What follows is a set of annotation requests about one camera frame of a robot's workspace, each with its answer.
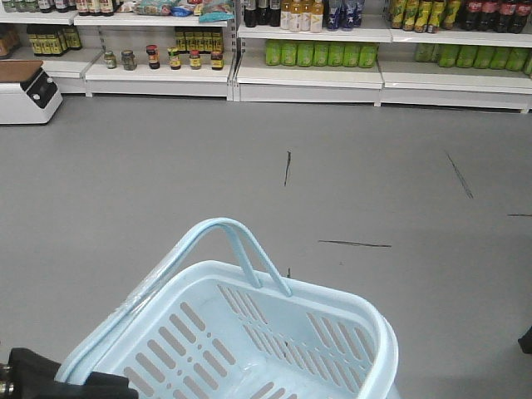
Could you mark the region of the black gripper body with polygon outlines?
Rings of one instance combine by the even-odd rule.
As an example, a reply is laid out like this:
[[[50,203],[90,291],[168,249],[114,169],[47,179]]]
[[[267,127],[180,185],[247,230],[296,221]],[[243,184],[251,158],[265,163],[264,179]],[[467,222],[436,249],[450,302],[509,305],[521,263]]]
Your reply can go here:
[[[1,399],[21,399],[23,394],[24,347],[10,351],[7,362],[1,363]]]

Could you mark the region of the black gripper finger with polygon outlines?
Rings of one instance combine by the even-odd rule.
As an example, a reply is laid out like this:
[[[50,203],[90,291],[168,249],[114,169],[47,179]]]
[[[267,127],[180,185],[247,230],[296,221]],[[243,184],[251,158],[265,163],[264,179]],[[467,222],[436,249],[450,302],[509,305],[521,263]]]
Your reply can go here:
[[[11,398],[133,399],[138,392],[129,380],[113,374],[92,372],[81,385],[55,379],[61,364],[25,347],[10,351]]]

